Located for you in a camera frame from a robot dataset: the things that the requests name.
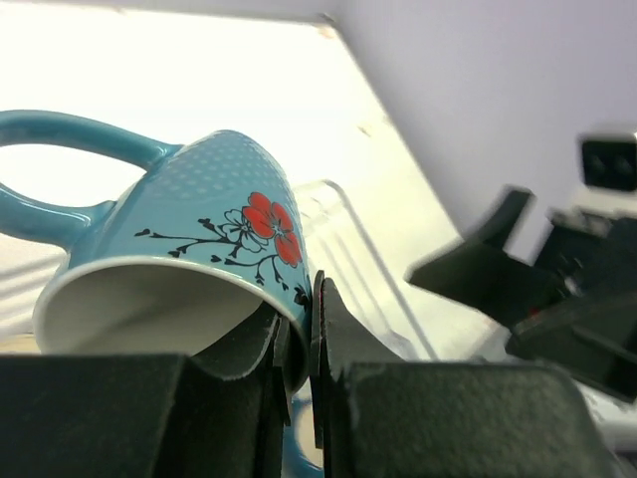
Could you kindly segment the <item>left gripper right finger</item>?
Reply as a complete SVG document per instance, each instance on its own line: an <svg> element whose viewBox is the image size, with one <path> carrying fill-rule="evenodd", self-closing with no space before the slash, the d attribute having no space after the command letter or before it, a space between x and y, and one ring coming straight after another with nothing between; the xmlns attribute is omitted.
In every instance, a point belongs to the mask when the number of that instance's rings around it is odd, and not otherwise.
<svg viewBox="0 0 637 478"><path fill-rule="evenodd" d="M617 477L581 393L534 365L406 361L314 283L311 386L328 477Z"/></svg>

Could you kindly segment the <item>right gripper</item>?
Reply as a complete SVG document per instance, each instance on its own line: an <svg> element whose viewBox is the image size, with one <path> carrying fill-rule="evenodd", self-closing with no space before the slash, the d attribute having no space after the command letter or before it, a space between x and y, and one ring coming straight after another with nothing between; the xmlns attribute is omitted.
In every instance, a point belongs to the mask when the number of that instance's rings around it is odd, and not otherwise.
<svg viewBox="0 0 637 478"><path fill-rule="evenodd" d="M509 355L635 402L636 219L556 214L537 268L505 251L532 199L506 187L465 239L409 266L407 282L492 319L525 319L513 327Z"/></svg>

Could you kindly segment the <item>light blue floral mug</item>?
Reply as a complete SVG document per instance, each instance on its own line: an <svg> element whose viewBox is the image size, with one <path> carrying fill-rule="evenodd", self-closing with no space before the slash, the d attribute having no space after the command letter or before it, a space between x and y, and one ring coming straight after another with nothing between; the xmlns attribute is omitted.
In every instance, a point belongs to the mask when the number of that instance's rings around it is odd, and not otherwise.
<svg viewBox="0 0 637 478"><path fill-rule="evenodd" d="M306 246L287 178L258 143L223 129L169 144L44 111L3 113L1 142L85 150L143 171L118 199L84 207L2 188L2 232L66 252L33 311L41 352L193 356L255 312L274 312L290 325L290 387L302 387Z"/></svg>

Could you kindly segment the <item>dark blue ribbed mug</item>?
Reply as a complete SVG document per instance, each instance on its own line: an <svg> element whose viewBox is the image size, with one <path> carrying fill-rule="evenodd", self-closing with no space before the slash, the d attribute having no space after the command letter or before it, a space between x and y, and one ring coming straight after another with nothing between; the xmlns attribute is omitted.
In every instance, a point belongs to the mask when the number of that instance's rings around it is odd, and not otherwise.
<svg viewBox="0 0 637 478"><path fill-rule="evenodd" d="M303 388L292 401L292 422L284 430L283 477L322 478L323 454L315 444L310 389Z"/></svg>

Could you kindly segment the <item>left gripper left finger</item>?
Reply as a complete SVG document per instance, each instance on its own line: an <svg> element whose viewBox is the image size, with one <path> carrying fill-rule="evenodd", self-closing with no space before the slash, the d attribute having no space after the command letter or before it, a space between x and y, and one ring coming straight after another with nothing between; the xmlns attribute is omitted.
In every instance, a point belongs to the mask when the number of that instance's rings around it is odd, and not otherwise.
<svg viewBox="0 0 637 478"><path fill-rule="evenodd" d="M290 328L259 311L204 354L1 358L5 477L277 477Z"/></svg>

